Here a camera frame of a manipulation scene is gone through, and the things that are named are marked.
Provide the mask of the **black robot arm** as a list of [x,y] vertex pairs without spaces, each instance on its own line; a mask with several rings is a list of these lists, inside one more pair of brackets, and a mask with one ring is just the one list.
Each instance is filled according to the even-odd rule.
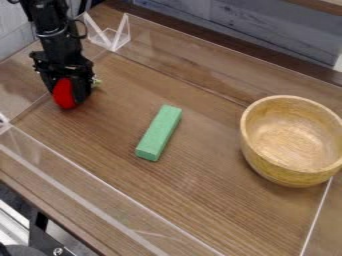
[[22,6],[35,25],[43,50],[30,53],[34,69],[55,103],[63,109],[72,109],[90,97],[95,83],[94,62],[83,55],[82,40],[87,31],[79,34],[79,19],[70,17],[66,0],[7,1]]

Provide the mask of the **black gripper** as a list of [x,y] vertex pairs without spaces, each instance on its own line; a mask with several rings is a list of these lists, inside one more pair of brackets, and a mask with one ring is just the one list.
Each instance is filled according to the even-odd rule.
[[42,51],[32,51],[34,69],[40,74],[50,93],[59,78],[72,77],[72,96],[77,104],[82,104],[93,92],[94,63],[83,56],[79,39],[68,33],[38,35]]

